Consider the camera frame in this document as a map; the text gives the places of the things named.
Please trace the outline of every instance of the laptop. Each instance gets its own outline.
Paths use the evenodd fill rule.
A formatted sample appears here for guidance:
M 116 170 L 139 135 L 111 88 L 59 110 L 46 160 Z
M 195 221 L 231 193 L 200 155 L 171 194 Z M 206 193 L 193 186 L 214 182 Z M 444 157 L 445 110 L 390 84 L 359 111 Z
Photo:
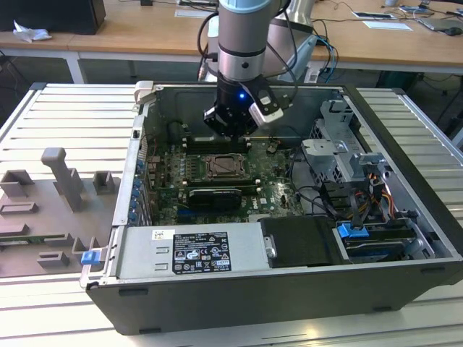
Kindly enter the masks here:
M 436 18 L 417 18 L 417 21 L 434 31 L 444 31 L 451 27 L 459 27 L 463 30 L 463 22 L 459 20 L 440 20 Z

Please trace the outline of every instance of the crumpled tissue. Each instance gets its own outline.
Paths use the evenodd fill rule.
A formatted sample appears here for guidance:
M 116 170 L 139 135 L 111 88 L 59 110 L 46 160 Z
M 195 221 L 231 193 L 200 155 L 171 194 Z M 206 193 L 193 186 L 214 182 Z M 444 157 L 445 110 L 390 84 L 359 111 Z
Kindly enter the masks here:
M 17 24 L 16 21 L 14 21 L 14 27 L 16 29 L 13 30 L 13 34 L 28 43 L 32 43 L 33 40 L 48 40 L 51 38 L 46 29 L 29 29 Z

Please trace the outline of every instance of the desk leg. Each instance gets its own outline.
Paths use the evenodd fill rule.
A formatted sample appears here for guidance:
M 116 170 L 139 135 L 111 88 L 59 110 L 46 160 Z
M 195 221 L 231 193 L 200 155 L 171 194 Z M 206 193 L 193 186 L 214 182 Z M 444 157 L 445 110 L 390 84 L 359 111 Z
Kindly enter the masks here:
M 129 60 L 129 72 L 130 78 L 137 78 L 137 67 L 135 66 L 135 62 L 133 60 Z
M 69 52 L 70 54 L 65 58 L 67 61 L 67 66 L 71 72 L 72 81 L 74 83 L 87 83 L 87 76 L 85 76 L 85 71 L 81 66 L 81 61 L 79 60 L 79 55 L 76 52 Z

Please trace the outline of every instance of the motherboard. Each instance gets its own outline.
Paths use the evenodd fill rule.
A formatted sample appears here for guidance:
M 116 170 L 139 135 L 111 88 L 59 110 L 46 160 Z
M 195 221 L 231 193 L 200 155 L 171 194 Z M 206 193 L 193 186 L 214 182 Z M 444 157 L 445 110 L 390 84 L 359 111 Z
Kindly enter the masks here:
M 304 214 L 289 178 L 294 150 L 276 140 L 250 140 L 229 149 L 161 143 L 148 153 L 153 225 L 256 222 Z

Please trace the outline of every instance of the warning label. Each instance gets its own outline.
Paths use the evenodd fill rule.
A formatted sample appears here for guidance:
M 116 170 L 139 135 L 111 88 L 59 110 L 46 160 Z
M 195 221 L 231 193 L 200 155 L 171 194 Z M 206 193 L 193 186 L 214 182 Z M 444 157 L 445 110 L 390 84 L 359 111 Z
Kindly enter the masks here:
M 173 257 L 176 275 L 232 271 L 227 233 L 175 234 Z

